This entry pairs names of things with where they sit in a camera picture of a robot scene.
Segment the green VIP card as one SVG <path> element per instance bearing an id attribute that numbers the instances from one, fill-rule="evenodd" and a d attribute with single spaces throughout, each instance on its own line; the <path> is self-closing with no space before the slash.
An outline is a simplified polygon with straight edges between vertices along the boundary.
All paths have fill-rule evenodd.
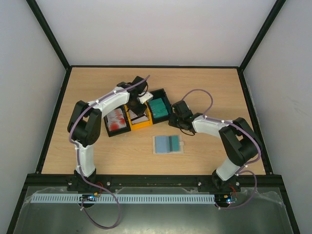
<path id="1" fill-rule="evenodd" d="M 179 135 L 170 136 L 169 142 L 170 142 L 170 151 L 171 152 L 179 152 L 180 151 Z"/>

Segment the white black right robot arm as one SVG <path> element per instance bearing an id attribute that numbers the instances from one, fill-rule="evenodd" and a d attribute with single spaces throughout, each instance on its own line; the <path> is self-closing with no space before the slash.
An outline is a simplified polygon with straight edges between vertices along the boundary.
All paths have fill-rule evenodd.
<path id="1" fill-rule="evenodd" d="M 222 120 L 200 113 L 186 117 L 172 113 L 169 125 L 193 135 L 201 133 L 221 139 L 227 158 L 212 173 L 212 184 L 218 191 L 235 185 L 239 173 L 261 158 L 262 143 L 244 118 Z"/>

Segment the beige card holder wallet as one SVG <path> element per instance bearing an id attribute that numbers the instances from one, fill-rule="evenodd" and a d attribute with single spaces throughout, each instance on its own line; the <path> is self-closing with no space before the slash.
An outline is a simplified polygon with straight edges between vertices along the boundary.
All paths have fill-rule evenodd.
<path id="1" fill-rule="evenodd" d="M 183 154 L 184 153 L 184 141 L 179 135 L 180 151 L 171 152 L 170 151 L 170 136 L 153 136 L 153 154 Z"/>

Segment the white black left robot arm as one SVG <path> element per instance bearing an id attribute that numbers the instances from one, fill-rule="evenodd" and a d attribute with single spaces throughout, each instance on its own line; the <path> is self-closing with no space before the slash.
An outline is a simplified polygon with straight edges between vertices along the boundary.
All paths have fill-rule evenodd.
<path id="1" fill-rule="evenodd" d="M 75 147 L 76 168 L 71 181 L 76 191 L 102 189 L 96 184 L 94 164 L 94 144 L 100 137 L 102 119 L 112 110 L 127 104 L 132 97 L 137 98 L 147 84 L 146 78 L 121 82 L 112 91 L 90 102 L 82 100 L 75 104 L 67 131 L 69 142 Z"/>

